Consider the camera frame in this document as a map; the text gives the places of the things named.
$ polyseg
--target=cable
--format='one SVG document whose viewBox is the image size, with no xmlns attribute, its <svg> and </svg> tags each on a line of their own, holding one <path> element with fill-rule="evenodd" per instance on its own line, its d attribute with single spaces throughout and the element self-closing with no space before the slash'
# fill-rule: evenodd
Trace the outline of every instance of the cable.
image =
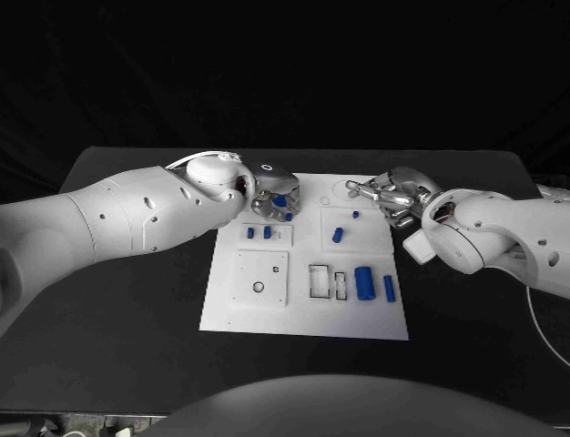
<svg viewBox="0 0 570 437">
<path fill-rule="evenodd" d="M 536 321 L 536 317 L 533 316 L 533 307 L 532 307 L 532 299 L 531 299 L 531 288 L 525 287 L 525 292 L 526 292 L 526 296 L 528 296 L 528 307 L 531 309 L 531 315 L 532 315 L 532 321 L 533 321 L 533 326 L 536 327 L 538 330 L 538 334 L 541 335 L 541 338 L 543 339 L 545 344 L 549 347 L 549 350 L 554 352 L 554 355 L 558 357 L 558 359 L 567 364 L 567 366 L 570 367 L 570 362 L 567 361 L 567 359 L 561 356 L 561 354 L 556 352 L 556 350 L 552 348 L 548 339 L 545 338 L 543 332 L 541 331 L 541 327 L 538 326 L 538 321 Z"/>
</svg>

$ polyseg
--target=black table surface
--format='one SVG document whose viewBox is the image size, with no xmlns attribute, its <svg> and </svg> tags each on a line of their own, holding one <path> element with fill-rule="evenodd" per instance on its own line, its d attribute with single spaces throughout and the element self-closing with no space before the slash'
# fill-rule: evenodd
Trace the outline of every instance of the black table surface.
<svg viewBox="0 0 570 437">
<path fill-rule="evenodd" d="M 62 192 L 199 151 L 91 147 Z M 406 166 L 444 189 L 541 197 L 507 152 L 229 151 L 294 173 L 378 175 Z M 212 230 L 164 252 L 95 264 L 43 290 L 0 339 L 0 411 L 168 414 L 255 381 L 350 373 L 427 382 L 570 424 L 570 369 L 536 333 L 525 286 L 496 269 L 464 275 L 437 258 L 418 266 L 402 249 L 415 230 L 391 230 L 409 341 L 199 331 Z"/>
</svg>

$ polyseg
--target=blue cylinder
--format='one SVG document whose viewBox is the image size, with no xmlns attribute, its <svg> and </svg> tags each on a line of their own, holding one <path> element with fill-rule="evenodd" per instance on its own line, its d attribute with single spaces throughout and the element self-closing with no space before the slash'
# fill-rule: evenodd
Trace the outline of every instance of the blue cylinder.
<svg viewBox="0 0 570 437">
<path fill-rule="evenodd" d="M 355 285 L 357 287 L 357 299 L 373 299 L 372 271 L 369 267 L 355 269 Z"/>
<path fill-rule="evenodd" d="M 277 207 L 285 207 L 287 206 L 285 195 L 284 194 L 278 195 L 278 197 L 271 201 L 271 203 Z"/>
<path fill-rule="evenodd" d="M 383 277 L 383 285 L 386 286 L 386 301 L 395 302 L 396 297 L 393 296 L 392 277 L 389 275 Z"/>
<path fill-rule="evenodd" d="M 343 229 L 336 228 L 333 233 L 333 243 L 339 243 L 342 241 Z"/>
</svg>

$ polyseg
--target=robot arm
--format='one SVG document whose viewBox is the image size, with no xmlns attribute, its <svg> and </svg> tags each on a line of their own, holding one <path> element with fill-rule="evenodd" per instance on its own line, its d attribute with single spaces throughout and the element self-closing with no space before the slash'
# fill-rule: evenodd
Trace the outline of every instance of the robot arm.
<svg viewBox="0 0 570 437">
<path fill-rule="evenodd" d="M 278 196 L 287 204 L 280 210 L 271 205 Z M 78 191 L 0 205 L 0 336 L 37 293 L 73 271 L 176 247 L 248 208 L 291 219 L 298 179 L 272 166 L 243 165 L 226 152 L 196 154 L 167 168 L 130 170 Z"/>
<path fill-rule="evenodd" d="M 421 230 L 402 243 L 419 264 L 437 255 L 466 274 L 500 269 L 526 286 L 570 299 L 570 202 L 443 191 L 411 168 L 346 187 L 352 197 L 376 201 L 395 229 L 421 219 Z"/>
</svg>

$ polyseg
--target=small blue piece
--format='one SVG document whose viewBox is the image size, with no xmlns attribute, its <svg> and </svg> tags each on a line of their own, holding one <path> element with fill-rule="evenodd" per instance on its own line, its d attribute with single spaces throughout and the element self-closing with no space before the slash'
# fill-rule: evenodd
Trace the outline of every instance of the small blue piece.
<svg viewBox="0 0 570 437">
<path fill-rule="evenodd" d="M 336 228 L 333 234 L 333 243 L 339 243 L 342 241 L 342 234 L 343 234 L 343 229 Z"/>
<path fill-rule="evenodd" d="M 357 299 L 373 299 L 372 271 L 369 267 L 355 269 L 355 285 L 357 287 Z"/>
<path fill-rule="evenodd" d="M 395 302 L 396 297 L 393 296 L 392 277 L 389 275 L 383 277 L 383 285 L 386 286 L 386 301 Z"/>
<path fill-rule="evenodd" d="M 284 194 L 280 194 L 278 197 L 271 201 L 271 203 L 272 203 L 277 207 L 285 207 L 285 206 L 287 206 L 285 195 L 284 195 Z"/>
</svg>

